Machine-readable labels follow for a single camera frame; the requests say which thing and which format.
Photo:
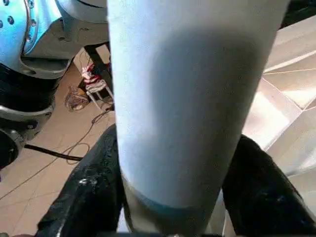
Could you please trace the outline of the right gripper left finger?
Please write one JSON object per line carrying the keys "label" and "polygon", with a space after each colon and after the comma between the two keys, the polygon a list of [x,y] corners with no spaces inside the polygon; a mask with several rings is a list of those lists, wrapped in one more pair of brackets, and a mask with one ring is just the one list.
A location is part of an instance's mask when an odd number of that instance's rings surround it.
{"label": "right gripper left finger", "polygon": [[96,237],[116,232],[124,202],[116,126],[73,169],[38,223],[39,237]]}

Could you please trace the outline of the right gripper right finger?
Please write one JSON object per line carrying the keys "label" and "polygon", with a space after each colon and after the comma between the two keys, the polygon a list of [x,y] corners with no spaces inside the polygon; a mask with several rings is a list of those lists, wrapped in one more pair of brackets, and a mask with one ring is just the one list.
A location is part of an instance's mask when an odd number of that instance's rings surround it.
{"label": "right gripper right finger", "polygon": [[241,135],[222,185],[237,235],[314,236],[316,216],[273,159]]}

